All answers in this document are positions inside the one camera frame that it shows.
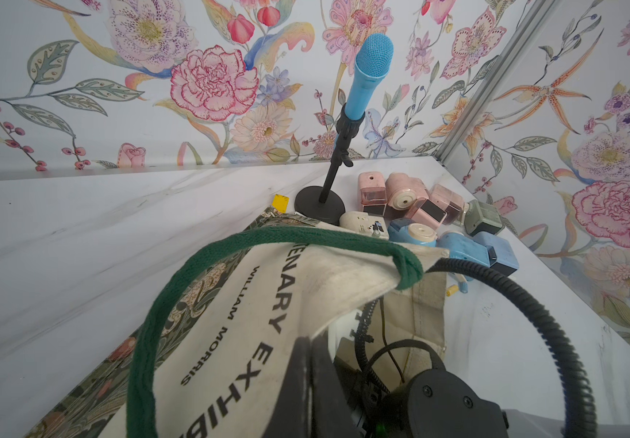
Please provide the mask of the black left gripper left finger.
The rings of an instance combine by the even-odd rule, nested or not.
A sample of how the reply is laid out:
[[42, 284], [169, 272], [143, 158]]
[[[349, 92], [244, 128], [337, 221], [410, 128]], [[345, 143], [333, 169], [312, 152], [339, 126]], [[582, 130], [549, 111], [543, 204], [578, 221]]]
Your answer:
[[296, 339], [263, 438], [306, 438], [311, 430], [311, 340]]

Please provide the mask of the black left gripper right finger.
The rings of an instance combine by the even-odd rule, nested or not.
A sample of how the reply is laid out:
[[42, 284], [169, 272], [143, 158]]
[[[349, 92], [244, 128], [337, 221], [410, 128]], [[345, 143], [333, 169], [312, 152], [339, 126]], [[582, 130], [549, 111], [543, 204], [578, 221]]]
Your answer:
[[359, 437], [328, 350], [326, 336], [311, 344], [311, 437]]

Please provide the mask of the cream canvas tote bag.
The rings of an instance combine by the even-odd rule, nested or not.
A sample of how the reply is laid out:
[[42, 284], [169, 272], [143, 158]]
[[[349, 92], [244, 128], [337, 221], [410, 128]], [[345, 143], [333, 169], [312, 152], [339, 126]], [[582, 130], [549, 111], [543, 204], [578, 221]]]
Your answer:
[[375, 299], [395, 335], [444, 339], [441, 252], [266, 210], [172, 276], [145, 323], [33, 437], [259, 437], [296, 341]]

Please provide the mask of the cream panda pencil sharpener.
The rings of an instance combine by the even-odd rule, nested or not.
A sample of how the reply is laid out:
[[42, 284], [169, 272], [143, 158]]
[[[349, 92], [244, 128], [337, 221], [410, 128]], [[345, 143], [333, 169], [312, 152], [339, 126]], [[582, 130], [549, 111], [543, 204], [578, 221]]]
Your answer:
[[384, 217], [378, 215], [356, 211], [347, 212], [340, 217], [340, 227], [365, 237], [389, 239]]

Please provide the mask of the pink pencil sharpener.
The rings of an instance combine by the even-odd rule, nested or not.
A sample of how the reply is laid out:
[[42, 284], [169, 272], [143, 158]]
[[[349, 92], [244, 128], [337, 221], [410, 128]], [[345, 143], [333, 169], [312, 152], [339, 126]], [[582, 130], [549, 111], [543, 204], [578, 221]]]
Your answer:
[[388, 199], [385, 179], [380, 172], [359, 174], [358, 195], [362, 212], [369, 215], [384, 216]]
[[428, 200], [424, 182], [406, 173], [391, 173], [385, 182], [387, 204], [384, 218], [397, 219], [419, 200]]
[[442, 184], [435, 184], [428, 192], [428, 195], [430, 201], [446, 214], [442, 224], [453, 224], [463, 218], [466, 202], [458, 193], [453, 192]]
[[429, 199], [423, 198], [416, 200], [404, 217], [437, 231], [444, 223], [447, 212]]

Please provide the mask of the dark blue pencil sharpener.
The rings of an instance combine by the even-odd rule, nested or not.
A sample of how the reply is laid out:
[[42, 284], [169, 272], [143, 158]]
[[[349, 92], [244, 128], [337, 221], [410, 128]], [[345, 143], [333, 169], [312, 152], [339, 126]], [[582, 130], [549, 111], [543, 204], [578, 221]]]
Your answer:
[[492, 269], [507, 277], [519, 269], [519, 261], [508, 240], [488, 232], [477, 233], [473, 240], [488, 250]]

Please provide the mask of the dark green pencil sharpener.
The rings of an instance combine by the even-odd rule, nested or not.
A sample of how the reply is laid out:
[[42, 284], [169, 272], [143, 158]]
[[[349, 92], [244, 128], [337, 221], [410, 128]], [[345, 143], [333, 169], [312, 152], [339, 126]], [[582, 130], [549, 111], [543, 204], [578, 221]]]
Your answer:
[[504, 228], [504, 224], [495, 206], [473, 200], [468, 204], [464, 228], [471, 237], [481, 232], [497, 235]]

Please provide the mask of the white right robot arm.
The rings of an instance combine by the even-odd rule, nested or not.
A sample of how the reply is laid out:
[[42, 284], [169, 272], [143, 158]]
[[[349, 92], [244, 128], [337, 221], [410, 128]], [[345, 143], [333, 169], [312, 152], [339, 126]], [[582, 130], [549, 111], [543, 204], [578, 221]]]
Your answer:
[[[512, 279], [559, 322], [587, 372], [599, 424], [630, 424], [630, 344], [627, 328], [595, 313], [550, 268], [530, 252], [519, 255]], [[544, 340], [525, 317], [495, 290], [477, 281], [468, 293], [446, 297], [452, 282], [432, 274], [416, 292], [393, 291], [384, 311], [375, 311], [368, 354], [388, 341], [420, 339], [432, 344], [446, 368], [478, 396], [510, 408], [561, 420], [560, 378]], [[380, 317], [386, 323], [380, 323]]]

